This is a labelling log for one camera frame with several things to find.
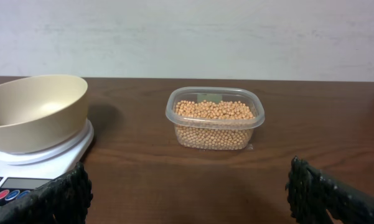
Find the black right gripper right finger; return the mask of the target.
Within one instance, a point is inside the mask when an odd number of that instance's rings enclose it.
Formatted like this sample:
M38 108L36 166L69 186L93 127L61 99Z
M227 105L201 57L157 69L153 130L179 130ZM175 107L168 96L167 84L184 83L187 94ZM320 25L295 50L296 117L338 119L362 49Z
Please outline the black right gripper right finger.
M311 166L297 156L288 173L287 201L297 223L374 224L374 197Z

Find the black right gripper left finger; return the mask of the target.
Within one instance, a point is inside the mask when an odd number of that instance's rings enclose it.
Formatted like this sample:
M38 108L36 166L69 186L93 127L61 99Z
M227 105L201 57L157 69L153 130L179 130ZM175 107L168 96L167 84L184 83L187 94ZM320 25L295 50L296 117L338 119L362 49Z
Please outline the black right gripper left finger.
M85 223L92 183L81 162L75 168L0 207L0 224Z

